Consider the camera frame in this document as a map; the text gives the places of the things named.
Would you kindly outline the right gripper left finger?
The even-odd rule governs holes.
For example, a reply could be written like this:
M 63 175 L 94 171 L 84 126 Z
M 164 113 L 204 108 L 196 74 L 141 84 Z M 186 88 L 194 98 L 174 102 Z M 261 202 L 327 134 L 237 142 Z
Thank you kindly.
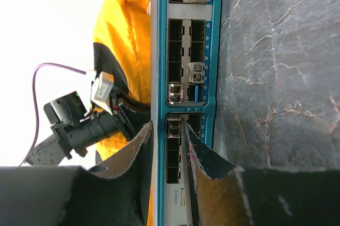
M 77 169 L 61 225 L 146 225 L 153 161 L 153 124 L 86 171 Z

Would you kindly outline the dark blue network switch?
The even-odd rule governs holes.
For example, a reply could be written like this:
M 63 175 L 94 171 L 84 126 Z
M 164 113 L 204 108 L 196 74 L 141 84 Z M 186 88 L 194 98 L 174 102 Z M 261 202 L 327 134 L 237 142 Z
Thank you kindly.
M 222 0 L 151 0 L 154 225 L 194 225 L 182 140 L 189 124 L 213 145 Z

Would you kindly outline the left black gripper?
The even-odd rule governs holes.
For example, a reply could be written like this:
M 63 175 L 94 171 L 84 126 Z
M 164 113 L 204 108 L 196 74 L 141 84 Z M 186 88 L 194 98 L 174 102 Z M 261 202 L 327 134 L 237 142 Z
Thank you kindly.
M 105 102 L 92 98 L 91 106 L 88 127 L 97 141 L 117 133 L 130 141 L 149 122 L 149 106 L 135 101 L 122 91 L 111 91 Z

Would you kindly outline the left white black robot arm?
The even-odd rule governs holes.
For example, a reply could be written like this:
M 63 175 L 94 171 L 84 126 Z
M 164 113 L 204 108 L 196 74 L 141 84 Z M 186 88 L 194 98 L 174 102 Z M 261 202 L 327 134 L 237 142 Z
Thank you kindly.
M 112 91 L 104 103 L 108 109 L 93 109 L 88 115 L 77 92 L 45 104 L 52 135 L 28 152 L 24 162 L 31 166 L 57 166 L 71 159 L 71 151 L 81 157 L 87 148 L 115 134 L 131 141 L 150 120 L 150 106 Z

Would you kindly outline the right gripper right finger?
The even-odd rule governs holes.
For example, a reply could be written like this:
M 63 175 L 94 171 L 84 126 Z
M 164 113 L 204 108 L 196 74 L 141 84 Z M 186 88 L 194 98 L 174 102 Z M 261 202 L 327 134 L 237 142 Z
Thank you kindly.
M 254 225 L 240 178 L 242 168 L 204 144 L 182 126 L 184 183 L 190 225 Z

